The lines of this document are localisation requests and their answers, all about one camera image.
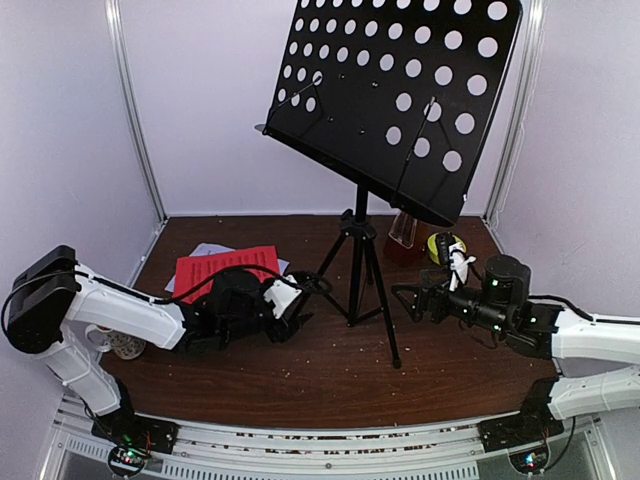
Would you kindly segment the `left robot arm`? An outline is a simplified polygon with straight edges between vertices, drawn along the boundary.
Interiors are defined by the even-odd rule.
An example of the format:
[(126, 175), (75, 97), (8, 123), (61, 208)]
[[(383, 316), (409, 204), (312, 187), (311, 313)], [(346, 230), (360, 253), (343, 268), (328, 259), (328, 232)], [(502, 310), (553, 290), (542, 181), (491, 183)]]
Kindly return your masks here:
[(321, 275), (287, 276), (257, 264), (228, 266), (174, 298), (151, 296), (96, 274), (60, 245), (14, 281), (1, 309), (1, 329), (18, 351), (42, 360), (123, 444), (144, 433), (128, 410), (125, 388), (92, 358), (69, 325), (81, 322), (129, 335), (175, 352), (225, 349), (264, 333), (274, 343), (301, 327), (295, 308), (304, 295), (325, 295)]

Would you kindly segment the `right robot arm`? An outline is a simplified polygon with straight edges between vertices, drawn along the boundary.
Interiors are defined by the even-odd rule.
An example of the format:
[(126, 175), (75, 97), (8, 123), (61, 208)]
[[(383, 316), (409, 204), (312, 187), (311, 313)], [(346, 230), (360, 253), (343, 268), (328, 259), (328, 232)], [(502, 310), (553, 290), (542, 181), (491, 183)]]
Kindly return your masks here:
[(639, 320), (588, 313), (554, 295), (529, 292), (531, 270), (498, 254), (484, 267), (480, 288), (465, 284), (473, 261), (456, 250), (450, 276), (437, 280), (428, 270), (414, 284), (392, 293), (414, 322), (439, 324), (453, 317), (468, 328), (490, 332), (494, 342), (516, 353), (545, 360), (593, 359), (619, 363), (617, 370), (581, 377), (561, 373), (536, 381), (513, 419), (519, 440), (535, 440), (555, 421), (639, 404)]

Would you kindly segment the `red sheet music page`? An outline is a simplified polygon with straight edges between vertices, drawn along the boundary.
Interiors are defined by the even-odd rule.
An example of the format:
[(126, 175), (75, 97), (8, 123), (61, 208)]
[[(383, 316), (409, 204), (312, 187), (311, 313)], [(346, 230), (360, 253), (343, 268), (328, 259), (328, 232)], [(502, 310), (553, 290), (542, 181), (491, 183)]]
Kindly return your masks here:
[(216, 254), (181, 257), (176, 262), (173, 297), (177, 298), (219, 271), (239, 265), (259, 265), (281, 274), (275, 246), (258, 246)]

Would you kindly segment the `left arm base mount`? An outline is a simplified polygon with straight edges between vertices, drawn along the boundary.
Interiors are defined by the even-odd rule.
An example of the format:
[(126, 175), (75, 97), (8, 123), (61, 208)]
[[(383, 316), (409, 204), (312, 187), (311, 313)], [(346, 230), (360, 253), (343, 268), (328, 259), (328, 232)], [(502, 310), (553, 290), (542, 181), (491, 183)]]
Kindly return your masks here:
[(137, 415), (125, 398), (109, 414), (97, 415), (88, 405), (84, 406), (84, 413), (93, 422), (91, 433), (113, 444), (107, 454), (107, 466), (118, 478), (130, 479), (141, 473), (154, 453), (173, 452), (178, 424)]

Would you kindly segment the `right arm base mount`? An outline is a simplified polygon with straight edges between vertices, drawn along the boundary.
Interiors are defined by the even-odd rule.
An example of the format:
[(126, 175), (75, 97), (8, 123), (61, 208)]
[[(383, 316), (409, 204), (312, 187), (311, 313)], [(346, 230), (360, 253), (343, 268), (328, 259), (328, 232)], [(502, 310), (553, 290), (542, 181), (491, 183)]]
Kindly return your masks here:
[(556, 382), (556, 378), (535, 381), (517, 413), (481, 421), (477, 428), (484, 451), (509, 450), (511, 466), (524, 475), (542, 474), (551, 467), (548, 441), (565, 430), (564, 422), (548, 407)]

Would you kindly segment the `black music stand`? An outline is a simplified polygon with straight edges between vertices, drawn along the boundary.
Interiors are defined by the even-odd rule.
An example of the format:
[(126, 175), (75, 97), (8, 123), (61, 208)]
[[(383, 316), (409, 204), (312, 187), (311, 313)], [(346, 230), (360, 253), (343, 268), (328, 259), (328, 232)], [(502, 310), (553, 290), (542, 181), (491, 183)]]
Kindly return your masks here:
[(300, 1), (263, 134), (354, 183), (338, 242), (353, 244), (349, 326), (361, 278), (390, 313), (367, 206), (377, 196), (453, 226), (495, 117), (523, 16), (518, 1)]

